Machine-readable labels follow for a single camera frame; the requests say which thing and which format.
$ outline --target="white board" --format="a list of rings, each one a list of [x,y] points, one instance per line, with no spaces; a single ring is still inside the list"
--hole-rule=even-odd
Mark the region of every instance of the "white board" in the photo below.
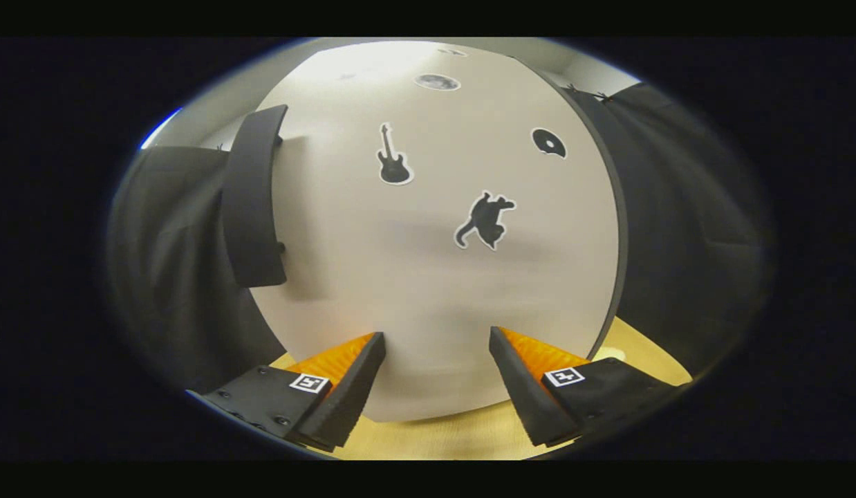
[[[459,87],[425,88],[420,75]],[[597,346],[614,300],[617,203],[586,125],[536,73],[475,48],[374,42],[315,54],[259,109],[279,104],[272,195],[288,281],[251,291],[296,360],[384,332],[365,416],[507,400],[492,325],[580,356]],[[535,129],[565,157],[539,150]],[[405,156],[402,184],[381,177],[383,138]],[[454,235],[484,192],[516,207],[501,211],[494,247],[473,232],[463,249]]]

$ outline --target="tan surface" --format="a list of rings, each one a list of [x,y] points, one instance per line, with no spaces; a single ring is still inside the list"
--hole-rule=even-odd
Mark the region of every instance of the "tan surface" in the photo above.
[[[661,347],[615,318],[603,342],[599,360],[618,358],[672,385],[691,382],[685,369]],[[295,364],[289,354],[271,363],[283,369]],[[361,416],[345,448],[333,453],[314,450],[342,460],[521,460],[558,450],[533,447],[511,401],[453,416],[416,422],[375,423]]]

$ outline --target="guitar sticker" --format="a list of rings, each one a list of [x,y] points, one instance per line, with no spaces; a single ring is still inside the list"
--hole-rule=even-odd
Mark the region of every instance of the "guitar sticker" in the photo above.
[[[517,203],[505,199],[503,195],[495,198],[495,201],[490,201],[490,198],[492,198],[492,193],[484,190],[483,196],[472,204],[469,220],[456,230],[454,241],[460,249],[468,248],[468,241],[465,240],[465,237],[476,231],[481,242],[495,251],[496,245],[508,231],[505,225],[501,223],[501,212],[516,209]]]
[[[560,158],[566,158],[566,147],[563,140],[558,138],[557,135],[547,129],[543,129],[543,127],[535,127],[531,133],[532,141],[535,142],[539,151],[542,151],[542,154],[554,154],[560,156]]]
[[[413,170],[407,165],[407,155],[398,152],[394,157],[394,146],[391,141],[391,123],[382,123],[380,134],[384,148],[378,150],[378,162],[381,164],[378,176],[389,185],[406,185],[413,180]]]
[[[416,85],[426,89],[437,89],[437,91],[456,91],[462,83],[443,75],[420,75],[413,80]]]

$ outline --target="orange foam pad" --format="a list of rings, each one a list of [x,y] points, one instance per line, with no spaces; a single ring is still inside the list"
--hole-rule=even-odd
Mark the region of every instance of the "orange foam pad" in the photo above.
[[[523,365],[526,366],[532,378],[536,379],[536,382],[542,388],[545,385],[542,385],[541,378],[542,375],[545,375],[545,372],[558,371],[558,369],[578,367],[590,363],[585,358],[580,358],[579,356],[575,356],[575,354],[565,352],[563,349],[549,346],[549,344],[545,344],[534,338],[509,331],[503,327],[499,327],[499,330],[505,334],[505,338],[514,347],[517,356],[520,357],[520,361],[523,362]]]
[[[330,393],[333,393],[333,389],[339,385],[339,382],[342,382],[343,376],[348,372],[352,363],[355,362],[358,354],[364,350],[364,346],[370,342],[370,338],[372,338],[372,336],[373,334],[367,334],[365,336],[358,337],[355,340],[349,340],[341,346],[327,349],[323,353],[317,354],[307,360],[302,360],[302,362],[296,363],[296,365],[285,368],[285,371],[325,376],[326,378],[329,378],[330,382],[333,383],[333,387],[331,387],[329,393],[327,393],[327,395],[330,395]]]

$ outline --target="black fabric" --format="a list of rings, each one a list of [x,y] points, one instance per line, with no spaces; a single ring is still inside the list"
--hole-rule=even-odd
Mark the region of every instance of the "black fabric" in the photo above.
[[[774,241],[763,193],[719,133],[649,85],[602,103],[568,93],[607,142],[624,193],[617,315],[700,375],[765,302]]]
[[[179,388],[207,393],[285,353],[237,286],[220,217],[228,152],[137,155],[108,226],[108,278],[133,349]]]

